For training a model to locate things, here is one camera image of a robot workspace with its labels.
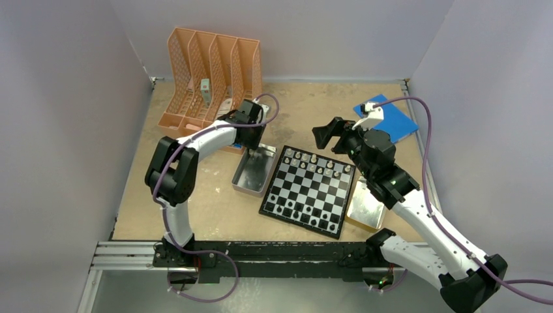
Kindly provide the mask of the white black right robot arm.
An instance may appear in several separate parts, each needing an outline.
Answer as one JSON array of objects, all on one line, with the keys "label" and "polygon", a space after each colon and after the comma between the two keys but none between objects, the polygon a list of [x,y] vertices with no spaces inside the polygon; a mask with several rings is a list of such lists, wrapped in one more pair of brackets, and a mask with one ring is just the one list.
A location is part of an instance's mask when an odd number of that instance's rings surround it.
[{"label": "white black right robot arm", "polygon": [[507,262],[499,254],[488,255],[475,246],[426,202],[414,178],[396,164],[396,147],[388,133],[364,130],[340,117],[314,127],[312,132],[318,149],[324,149],[333,136],[338,137],[332,152],[347,155],[365,178],[370,193],[430,247],[417,248],[384,229],[366,242],[370,263],[388,261],[426,280],[454,312],[475,312],[499,290],[495,278],[505,276]]}]

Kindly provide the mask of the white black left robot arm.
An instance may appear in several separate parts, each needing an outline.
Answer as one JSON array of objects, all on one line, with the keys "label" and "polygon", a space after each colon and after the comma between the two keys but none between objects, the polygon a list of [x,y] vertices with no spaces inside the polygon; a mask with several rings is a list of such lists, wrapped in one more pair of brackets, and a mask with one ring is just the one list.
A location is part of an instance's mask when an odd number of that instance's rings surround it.
[{"label": "white black left robot arm", "polygon": [[247,149],[259,146],[269,107],[258,100],[244,100],[236,110],[222,116],[192,135],[172,139],[163,137],[157,144],[145,174],[153,201],[160,205],[164,238],[173,246],[169,258],[185,267],[194,260],[188,245],[194,234],[188,216],[188,200],[196,185],[199,163],[219,149],[240,145]]}]

